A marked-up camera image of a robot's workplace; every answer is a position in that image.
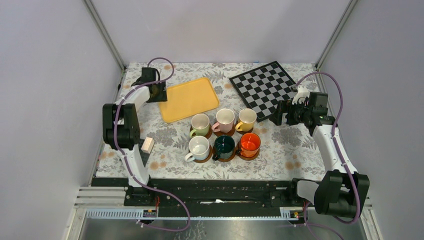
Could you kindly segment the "pink mug back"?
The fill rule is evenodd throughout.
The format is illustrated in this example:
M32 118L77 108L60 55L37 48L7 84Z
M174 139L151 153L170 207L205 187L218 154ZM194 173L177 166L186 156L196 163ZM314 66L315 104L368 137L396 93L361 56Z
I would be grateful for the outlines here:
M205 137L210 130L210 119L206 114L199 113L191 119L191 130L189 136L203 136Z

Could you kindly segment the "pink mug front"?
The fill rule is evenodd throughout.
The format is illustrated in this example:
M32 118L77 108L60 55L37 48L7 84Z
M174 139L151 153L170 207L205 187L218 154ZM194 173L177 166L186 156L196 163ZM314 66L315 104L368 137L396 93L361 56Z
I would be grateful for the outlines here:
M220 109L216 115L216 123L212 125L211 129L214 133L222 132L228 133L232 131L235 120L235 113L228 108Z

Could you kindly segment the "orange cup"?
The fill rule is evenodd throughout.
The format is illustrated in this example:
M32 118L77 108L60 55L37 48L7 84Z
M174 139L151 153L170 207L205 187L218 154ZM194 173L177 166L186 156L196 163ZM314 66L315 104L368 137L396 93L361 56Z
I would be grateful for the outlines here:
M236 148L236 154L241 153L245 157L254 156L260 151L261 139L255 133L244 134Z

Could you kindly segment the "dark walnut wooden coaster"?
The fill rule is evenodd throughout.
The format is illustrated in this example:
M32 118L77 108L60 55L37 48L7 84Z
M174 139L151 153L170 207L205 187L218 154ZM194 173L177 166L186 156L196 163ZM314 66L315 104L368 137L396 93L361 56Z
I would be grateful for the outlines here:
M236 130L236 132L239 133L239 134L241 134L241 135L244 135L244 134L247 134L247 133L252 133L253 130L254 130L254 127L251 128L251 129L249 129L248 131L242 131L242 130L241 131L238 131L238 130Z

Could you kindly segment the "pink mug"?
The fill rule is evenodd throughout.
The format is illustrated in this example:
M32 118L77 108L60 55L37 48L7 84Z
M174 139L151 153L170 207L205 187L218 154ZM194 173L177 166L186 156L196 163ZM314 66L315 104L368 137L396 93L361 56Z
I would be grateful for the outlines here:
M191 130L189 136L203 136L205 137L210 130L210 119L206 114L199 113L191 119Z
M228 108L220 109L216 115L216 123L212 125L211 129L214 133L222 132L228 133L232 131L235 120L235 113Z

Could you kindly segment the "dark green mug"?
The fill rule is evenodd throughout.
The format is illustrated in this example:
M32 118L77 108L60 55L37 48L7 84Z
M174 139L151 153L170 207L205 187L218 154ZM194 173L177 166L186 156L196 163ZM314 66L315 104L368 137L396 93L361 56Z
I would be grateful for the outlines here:
M231 136L222 135L215 139L213 147L217 150L218 158L226 159L232 154L236 145Z

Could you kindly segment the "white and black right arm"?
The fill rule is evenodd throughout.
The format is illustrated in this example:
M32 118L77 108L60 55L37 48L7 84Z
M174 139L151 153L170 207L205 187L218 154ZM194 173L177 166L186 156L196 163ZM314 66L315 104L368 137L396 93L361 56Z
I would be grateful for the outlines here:
M277 126L303 124L318 146L326 171L319 182L294 178L287 201L299 206L307 200L318 214L352 224L361 215L370 180L350 162L340 143L336 118L328 115L327 103L325 93L298 93L292 99L280 100L269 119Z

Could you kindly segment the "white mug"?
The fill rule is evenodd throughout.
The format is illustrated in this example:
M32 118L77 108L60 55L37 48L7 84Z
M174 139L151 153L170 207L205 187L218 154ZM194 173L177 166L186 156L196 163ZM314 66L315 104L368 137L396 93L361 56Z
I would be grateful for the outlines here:
M204 136L194 136L189 141L188 149L189 153L184 157L186 162L203 161L210 154L209 140Z

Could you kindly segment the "yellow plastic tray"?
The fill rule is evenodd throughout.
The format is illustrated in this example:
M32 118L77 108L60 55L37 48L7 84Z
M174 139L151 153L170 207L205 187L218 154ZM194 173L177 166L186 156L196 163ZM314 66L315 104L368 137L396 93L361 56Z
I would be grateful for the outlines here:
M167 89L167 101L159 102L162 119L173 123L220 105L214 87L207 77L187 81Z

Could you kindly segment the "black and white chessboard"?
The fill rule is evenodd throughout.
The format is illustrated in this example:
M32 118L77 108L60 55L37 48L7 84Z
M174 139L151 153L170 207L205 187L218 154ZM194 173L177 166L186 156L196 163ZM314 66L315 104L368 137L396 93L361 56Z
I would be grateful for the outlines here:
M279 101L296 95L295 81L277 61L230 77L229 81L246 107L255 111L257 122L267 120L276 111Z

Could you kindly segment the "cream yellow mug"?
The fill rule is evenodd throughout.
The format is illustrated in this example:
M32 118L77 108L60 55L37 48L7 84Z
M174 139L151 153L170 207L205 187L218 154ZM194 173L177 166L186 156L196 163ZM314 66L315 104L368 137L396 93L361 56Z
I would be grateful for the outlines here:
M238 122L235 126L237 132L249 132L254 128L257 114L253 109L244 108L238 114Z

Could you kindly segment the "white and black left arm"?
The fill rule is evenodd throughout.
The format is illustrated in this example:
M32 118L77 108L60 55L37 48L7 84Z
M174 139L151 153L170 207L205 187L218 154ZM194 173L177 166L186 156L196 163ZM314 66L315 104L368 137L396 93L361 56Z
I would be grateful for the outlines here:
M141 187L136 199L144 206L152 204L155 192L147 187L150 176L140 154L140 126L137 110L156 97L166 95L165 79L160 79L159 70L144 67L141 77L129 92L114 103L102 107L102 137L104 142L120 154L128 174L128 184Z

